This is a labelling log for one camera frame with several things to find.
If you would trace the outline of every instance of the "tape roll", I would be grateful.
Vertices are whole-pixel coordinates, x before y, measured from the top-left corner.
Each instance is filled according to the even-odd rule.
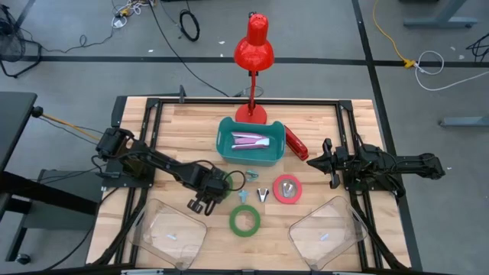
[[[243,231],[238,228],[236,225],[236,216],[238,216],[239,212],[249,211],[254,217],[254,227],[248,231]],[[257,209],[254,209],[250,205],[240,205],[232,210],[229,216],[229,227],[231,230],[239,237],[251,237],[254,233],[258,231],[260,228],[260,214],[258,214]]]
[[[282,194],[280,194],[280,188],[282,188],[283,182],[292,182],[296,186],[296,195],[291,198],[286,198]],[[277,198],[277,201],[285,203],[285,204],[294,204],[296,203],[300,196],[303,194],[303,186],[300,184],[299,180],[292,175],[282,175],[279,176],[274,182],[274,195]]]

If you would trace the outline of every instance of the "lamp base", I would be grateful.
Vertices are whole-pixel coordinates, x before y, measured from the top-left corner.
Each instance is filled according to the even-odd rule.
[[[253,115],[248,114],[248,103],[239,107],[235,116],[236,122],[265,124],[267,123],[267,112],[263,107],[256,104],[254,106]]]

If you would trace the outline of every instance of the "red desk lamp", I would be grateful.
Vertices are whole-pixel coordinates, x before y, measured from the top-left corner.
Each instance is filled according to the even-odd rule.
[[[267,113],[254,101],[254,88],[258,71],[274,64],[274,50],[267,40],[268,19],[261,14],[252,14],[248,21],[248,33],[239,41],[235,50],[235,62],[251,74],[250,102],[236,111],[237,122],[267,123]]]

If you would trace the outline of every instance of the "lamp shade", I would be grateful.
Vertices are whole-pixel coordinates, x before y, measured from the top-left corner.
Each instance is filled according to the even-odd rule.
[[[248,33],[235,49],[235,62],[248,71],[262,71],[274,64],[274,50],[267,40],[268,19],[254,14],[248,21]]]

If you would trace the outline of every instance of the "yellow cable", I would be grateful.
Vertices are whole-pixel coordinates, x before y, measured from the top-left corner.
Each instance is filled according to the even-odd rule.
[[[389,36],[389,34],[386,34],[386,32],[384,30],[382,30],[381,26],[379,26],[379,24],[377,23],[377,19],[375,19],[375,10],[377,9],[377,3],[379,2],[379,0],[375,0],[375,4],[374,4],[374,10],[372,11],[372,18],[374,19],[374,23],[375,23],[375,26],[377,27],[377,29],[379,29],[379,31],[387,38],[389,38],[390,42],[392,42],[392,45],[394,46],[394,50],[396,51],[397,53],[397,56],[404,61],[404,67],[405,68],[410,68],[412,66],[414,66],[414,64],[416,63],[415,60],[408,60],[406,58],[403,57],[402,54],[400,54],[399,50],[397,49],[397,45],[396,45],[396,42],[394,42],[394,39],[392,39],[392,37]]]
[[[55,118],[55,117],[53,117],[53,116],[46,115],[46,114],[42,114],[42,116],[44,116],[45,118],[47,118],[47,119],[49,119],[49,120],[55,121],[55,122],[57,122],[57,123],[61,123],[62,125],[69,126],[69,127],[73,128],[73,129],[75,129],[75,130],[79,131],[79,132],[80,132],[80,133],[82,133],[82,134],[86,134],[87,136],[89,136],[89,137],[93,138],[93,139],[94,139],[94,140],[96,140],[96,141],[100,141],[100,138],[98,138],[98,137],[96,137],[96,136],[93,136],[93,135],[91,135],[91,134],[87,133],[86,131],[84,131],[84,130],[82,130],[82,129],[78,128],[77,126],[72,125],[72,124],[70,124],[70,123],[68,123],[68,122],[66,122],[66,121],[62,121],[61,119],[58,119],[58,118]]]

